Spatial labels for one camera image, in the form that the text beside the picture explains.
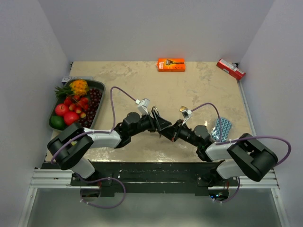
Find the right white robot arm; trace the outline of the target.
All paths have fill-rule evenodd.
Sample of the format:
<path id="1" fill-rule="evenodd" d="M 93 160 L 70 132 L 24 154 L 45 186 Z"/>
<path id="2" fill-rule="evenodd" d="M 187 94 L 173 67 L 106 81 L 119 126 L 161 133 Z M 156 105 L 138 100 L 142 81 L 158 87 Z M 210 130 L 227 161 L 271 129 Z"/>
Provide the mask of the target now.
<path id="1" fill-rule="evenodd" d="M 278 163 L 276 154 L 257 139 L 250 140 L 248 133 L 242 134 L 237 142 L 216 145 L 204 125 L 192 130 L 178 120 L 159 134 L 172 142 L 182 139 L 197 147 L 198 157 L 205 162 L 219 161 L 211 173 L 211 181 L 217 186 L 236 176 L 259 182 Z"/>

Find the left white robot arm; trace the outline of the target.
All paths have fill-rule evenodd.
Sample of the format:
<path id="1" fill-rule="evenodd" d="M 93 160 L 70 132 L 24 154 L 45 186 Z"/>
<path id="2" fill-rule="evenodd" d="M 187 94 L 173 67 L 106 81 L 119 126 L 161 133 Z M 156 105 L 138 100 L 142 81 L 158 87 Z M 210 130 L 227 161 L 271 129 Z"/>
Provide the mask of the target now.
<path id="1" fill-rule="evenodd" d="M 140 116 L 130 112 L 112 131 L 99 131 L 83 128 L 73 123 L 52 139 L 47 148 L 61 170 L 72 170 L 86 185 L 94 185 L 98 174 L 93 164 L 84 158 L 90 148 L 122 148 L 131 141 L 131 137 L 144 131 L 160 132 L 171 126 L 157 112 Z"/>

